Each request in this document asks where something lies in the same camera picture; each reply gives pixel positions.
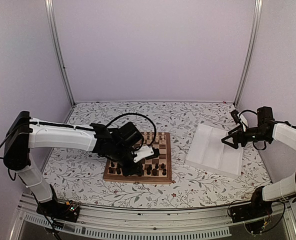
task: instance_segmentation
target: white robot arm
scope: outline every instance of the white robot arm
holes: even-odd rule
[[[277,123],[272,132],[272,138],[296,151],[296,129],[285,124]],[[267,185],[262,190],[262,199],[272,202],[296,195],[296,172],[274,184]]]
[[[128,115],[149,120],[156,136],[154,123],[139,113],[126,113],[113,121]],[[159,149],[152,147],[154,139],[149,145],[143,145],[144,138],[132,122],[120,128],[108,128],[113,121],[107,125],[96,123],[71,125],[41,121],[31,118],[29,112],[22,111],[0,145],[1,148],[4,144],[4,154],[0,159],[3,159],[8,171],[15,171],[26,187],[32,191],[39,205],[39,213],[51,218],[76,222],[79,215],[78,203],[57,201],[53,187],[46,182],[36,167],[30,149],[50,147],[91,151],[118,163],[124,176],[143,175],[140,160],[159,155]],[[134,148],[134,145],[140,141],[141,145]]]
[[[258,124],[256,127],[247,126],[244,118],[241,117],[244,112],[252,112],[257,115]],[[257,112],[245,110],[238,113],[234,110],[231,112],[231,116],[239,126],[228,132],[228,136],[221,140],[224,144],[237,149],[239,144],[245,147],[248,142],[257,143],[264,141],[264,149],[266,149],[266,142],[271,144],[275,140],[296,151],[296,126],[291,125],[287,121],[275,121],[271,107],[264,106],[258,108]],[[251,197],[249,216],[261,217],[262,213],[271,213],[272,202],[289,200],[291,198],[295,198],[293,200],[294,203],[296,201],[296,172],[274,184],[258,187]]]

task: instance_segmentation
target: chess piece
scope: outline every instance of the chess piece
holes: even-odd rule
[[[120,175],[122,173],[122,171],[120,170],[119,167],[116,168],[116,172],[117,172],[118,175]]]
[[[154,169],[152,170],[152,175],[153,175],[153,176],[157,176],[157,169],[156,169],[156,168],[154,168]]]

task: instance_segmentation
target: wire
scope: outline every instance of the wire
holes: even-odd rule
[[[252,145],[253,145],[253,147],[254,147],[256,150],[258,150],[258,151],[263,151],[263,150],[265,150],[265,149],[267,148],[267,143],[266,143],[266,141],[263,142],[264,147],[263,147],[262,149],[257,148],[254,142],[252,142]]]
[[[257,113],[255,111],[249,110],[249,109],[246,109],[246,110],[241,111],[241,113],[239,113],[238,115],[240,116],[243,113],[252,113],[252,114],[256,114],[257,115]]]
[[[12,181],[15,181],[15,180],[16,180],[16,176],[17,176],[17,173],[14,173],[14,176],[12,176],[11,173],[10,173],[10,169],[8,168],[8,176],[9,176],[9,178],[10,178]]]
[[[141,141],[140,141],[140,146],[135,147],[135,149],[134,149],[133,151],[134,151],[134,152],[135,152],[135,151],[138,151],[139,149],[142,148],[143,145],[144,145],[144,139],[143,139],[143,137],[142,137],[142,138],[141,138]]]
[[[150,147],[151,145],[153,145],[153,143],[154,143],[154,141],[156,139],[156,135],[157,135],[156,125],[154,124],[154,122],[149,117],[147,117],[145,115],[142,115],[140,113],[128,112],[128,113],[121,114],[121,115],[115,117],[113,120],[111,120],[105,127],[108,128],[111,124],[113,124],[118,119],[120,119],[122,117],[125,117],[125,116],[129,116],[129,115],[134,115],[134,116],[142,117],[144,119],[147,119],[152,124],[152,126],[153,126],[153,139],[152,139],[151,143],[147,144],[147,146]]]
[[[25,126],[25,125],[29,125],[29,124],[37,124],[37,122],[35,121],[31,121],[31,122],[25,122],[22,124],[17,125],[10,133],[8,133],[6,135],[6,137],[4,138],[4,140],[0,143],[0,149],[2,148],[2,146],[5,144],[5,142],[8,140],[8,138],[15,132],[17,131],[19,128]]]
[[[283,204],[283,211],[282,211],[282,214],[281,214],[281,217],[279,218],[279,220],[275,223],[275,225],[273,225],[271,228],[269,228],[268,230],[265,230],[266,229],[266,226],[269,224],[269,220],[271,219],[271,215],[268,214],[268,219],[265,220],[265,223],[264,225],[261,227],[261,228],[258,228],[256,230],[253,230],[252,232],[249,232],[249,230],[246,228],[246,224],[244,223],[244,227],[245,229],[247,230],[247,232],[249,232],[251,235],[253,236],[257,236],[257,235],[261,235],[261,234],[264,234],[264,233],[267,233],[269,232],[270,230],[274,229],[275,227],[277,227],[277,225],[281,222],[281,220],[283,219],[284,215],[285,215],[285,211],[286,211],[286,204],[283,202],[283,201],[276,201],[277,203],[282,203]]]
[[[35,194],[32,194],[32,195],[33,195],[33,197],[34,197],[34,199],[35,199],[35,201],[36,201],[36,203],[37,203],[37,205],[38,205],[38,208],[41,210],[42,215],[44,216],[44,218],[47,220],[47,222],[48,222],[49,225],[51,226],[51,228],[52,228],[52,235],[53,235],[57,240],[62,240],[61,237],[59,236],[57,230],[56,230],[55,227],[54,227],[54,223],[51,222],[51,221],[49,220],[49,218],[46,216],[44,210],[43,210],[42,207],[40,206],[40,203],[39,203],[38,199],[36,198]]]
[[[47,121],[40,121],[38,122],[39,125],[45,125],[45,126],[53,126],[53,127],[63,127],[63,128],[69,128],[69,129],[78,129],[78,130],[85,130],[90,132],[96,132],[93,128],[78,126],[78,125],[70,125],[65,123],[55,123],[55,122],[47,122]]]
[[[286,211],[286,204],[283,201],[278,201],[278,203],[282,203],[283,204],[283,211],[282,211],[281,217],[279,218],[279,220],[276,222],[275,225],[273,225],[268,230],[263,231],[262,233],[266,233],[266,232],[269,232],[270,230],[274,229],[280,223],[280,221],[283,219],[283,217],[285,215],[285,211]]]

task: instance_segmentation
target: patterned table surface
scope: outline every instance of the patterned table surface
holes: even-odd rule
[[[231,130],[234,109],[225,103],[192,102],[94,102],[79,103],[69,124],[107,124],[124,113],[141,113],[151,118],[158,132],[171,136],[172,184],[132,184],[103,180],[106,159],[91,152],[55,148],[44,169],[44,177],[54,186],[58,198],[85,204],[127,208],[192,208],[229,204],[248,200],[270,178],[258,152],[251,144],[243,150],[241,176],[231,179],[185,164],[185,157],[199,123]],[[151,131],[148,121],[127,116],[116,122],[132,121],[137,128]]]

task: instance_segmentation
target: white foam tray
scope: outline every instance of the white foam tray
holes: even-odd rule
[[[236,179],[241,175],[243,149],[223,144],[227,131],[199,124],[185,163],[208,172]]]

